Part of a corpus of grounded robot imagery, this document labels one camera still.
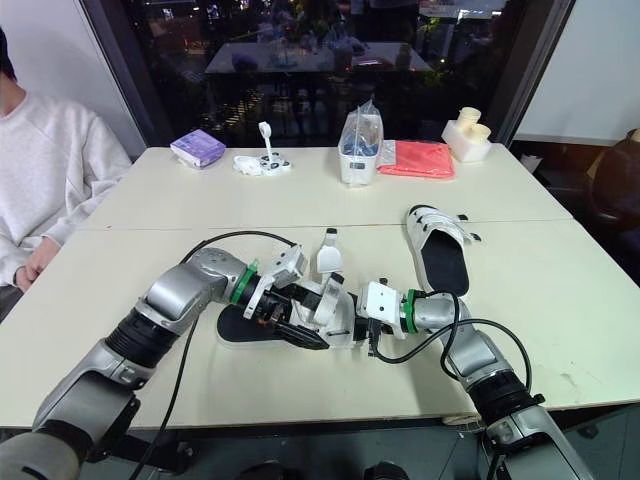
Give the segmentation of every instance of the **white toy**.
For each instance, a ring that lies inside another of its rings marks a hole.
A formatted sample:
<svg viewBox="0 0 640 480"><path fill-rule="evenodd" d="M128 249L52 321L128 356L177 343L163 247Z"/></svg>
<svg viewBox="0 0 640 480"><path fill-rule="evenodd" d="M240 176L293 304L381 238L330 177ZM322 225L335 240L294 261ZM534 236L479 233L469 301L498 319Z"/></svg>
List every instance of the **white toy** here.
<svg viewBox="0 0 640 480"><path fill-rule="evenodd" d="M252 176L273 176L279 175L291 170L291 162L285 160L278 152L271 150L271 126L267 122L260 122L258 129L264 144L267 148L267 154L262 157L250 157L247 155L237 155L233 158L233 168L245 175Z"/></svg>

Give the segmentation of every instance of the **silver robotic arm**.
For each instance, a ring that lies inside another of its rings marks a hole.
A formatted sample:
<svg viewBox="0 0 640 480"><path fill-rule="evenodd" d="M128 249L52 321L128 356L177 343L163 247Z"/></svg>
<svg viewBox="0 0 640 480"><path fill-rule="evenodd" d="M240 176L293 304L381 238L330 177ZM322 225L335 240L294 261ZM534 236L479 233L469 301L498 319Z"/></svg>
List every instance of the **silver robotic arm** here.
<svg viewBox="0 0 640 480"><path fill-rule="evenodd" d="M140 406L134 391L164 354L210 302L231 301L247 270L227 252L208 248L165 272L47 396L33 431L0 446L0 478L77 478L92 451L128 429Z"/></svg>
<svg viewBox="0 0 640 480"><path fill-rule="evenodd" d="M124 435L140 406L135 391L211 302L244 308L246 318L269 325L294 345L328 348L331 331L323 338L304 322L289 322L292 302L314 313L318 327L341 328L353 323L353 300L339 276L324 286L296 285L305 265L296 245L260 277L253 265L224 250L203 248L165 272L47 396L33 430L0 445L0 479L77 478L83 461L108 451Z"/></svg>
<svg viewBox="0 0 640 480"><path fill-rule="evenodd" d="M469 309L458 301L460 320L469 319ZM426 297L424 292L412 290L404 296L375 282L363 287L357 311L388 325L399 339L410 333L440 330L450 326L455 317L451 295ZM449 336L450 331L440 336L443 344L447 344ZM371 335L370 342L376 345L370 351L377 352L377 341L378 336ZM473 324L460 325L447 361L487 425L495 455L493 467L504 461L511 478L518 480L595 478L539 405L544 401L542 395L530 395L485 333Z"/></svg>

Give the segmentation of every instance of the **white sweatshirt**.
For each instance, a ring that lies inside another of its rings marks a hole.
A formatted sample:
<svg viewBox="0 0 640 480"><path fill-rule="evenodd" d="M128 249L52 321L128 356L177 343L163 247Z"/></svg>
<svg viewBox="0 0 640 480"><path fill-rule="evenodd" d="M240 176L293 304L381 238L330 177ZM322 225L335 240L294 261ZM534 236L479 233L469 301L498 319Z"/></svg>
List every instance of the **white sweatshirt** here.
<svg viewBox="0 0 640 480"><path fill-rule="evenodd" d="M36 93L0 117L0 286L43 236L63 245L131 166L113 132L77 103Z"/></svg>

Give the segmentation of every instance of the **window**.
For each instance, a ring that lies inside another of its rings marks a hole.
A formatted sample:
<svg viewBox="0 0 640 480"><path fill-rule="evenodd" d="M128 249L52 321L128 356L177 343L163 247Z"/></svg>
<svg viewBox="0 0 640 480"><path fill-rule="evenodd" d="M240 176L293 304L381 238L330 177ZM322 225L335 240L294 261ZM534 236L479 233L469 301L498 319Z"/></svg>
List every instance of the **window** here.
<svg viewBox="0 0 640 480"><path fill-rule="evenodd" d="M528 3L120 0L123 20L96 29L133 32L121 54L139 47L173 138L201 128L257 146L266 120L275 145L336 145L347 113L373 98L385 137L437 140L461 106L487 113L505 93Z"/></svg>

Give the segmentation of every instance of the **pink cloth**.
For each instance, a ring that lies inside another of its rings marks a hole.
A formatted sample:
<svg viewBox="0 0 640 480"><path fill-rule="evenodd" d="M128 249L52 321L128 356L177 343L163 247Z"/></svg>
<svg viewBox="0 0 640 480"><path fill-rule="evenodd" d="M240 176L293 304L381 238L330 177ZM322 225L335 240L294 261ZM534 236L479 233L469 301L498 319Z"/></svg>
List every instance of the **pink cloth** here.
<svg viewBox="0 0 640 480"><path fill-rule="evenodd" d="M396 141L396 164L380 173L409 177L451 178L455 175L449 147L444 143Z"/></svg>

